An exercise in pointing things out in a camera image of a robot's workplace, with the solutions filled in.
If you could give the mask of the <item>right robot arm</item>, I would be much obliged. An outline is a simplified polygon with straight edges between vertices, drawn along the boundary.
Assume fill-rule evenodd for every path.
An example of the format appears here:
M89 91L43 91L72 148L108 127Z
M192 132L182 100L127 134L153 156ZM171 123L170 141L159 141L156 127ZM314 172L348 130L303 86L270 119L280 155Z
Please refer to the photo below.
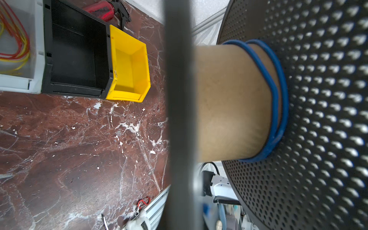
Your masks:
M227 177L214 162L199 168L202 177L202 209L205 230L259 229L242 208Z

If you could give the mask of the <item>grey perforated cable spool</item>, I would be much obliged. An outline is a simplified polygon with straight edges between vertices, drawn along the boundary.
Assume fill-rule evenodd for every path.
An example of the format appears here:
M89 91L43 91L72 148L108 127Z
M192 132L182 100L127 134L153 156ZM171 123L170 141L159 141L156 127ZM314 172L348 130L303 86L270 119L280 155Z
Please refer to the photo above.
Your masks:
M261 230L368 227L367 1L230 1L195 46L165 1L171 188L160 230L201 230L200 162L222 161Z

